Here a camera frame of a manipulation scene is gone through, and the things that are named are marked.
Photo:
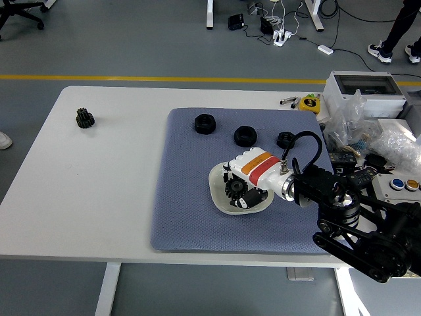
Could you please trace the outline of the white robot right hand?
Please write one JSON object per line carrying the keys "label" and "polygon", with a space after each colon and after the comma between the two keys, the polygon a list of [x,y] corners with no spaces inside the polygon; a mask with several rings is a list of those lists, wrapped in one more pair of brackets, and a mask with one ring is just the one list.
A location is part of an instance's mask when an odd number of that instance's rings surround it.
{"label": "white robot right hand", "polygon": [[292,170],[287,161],[252,147],[224,165],[225,193],[230,205],[252,209],[267,200],[269,192],[291,201]]}

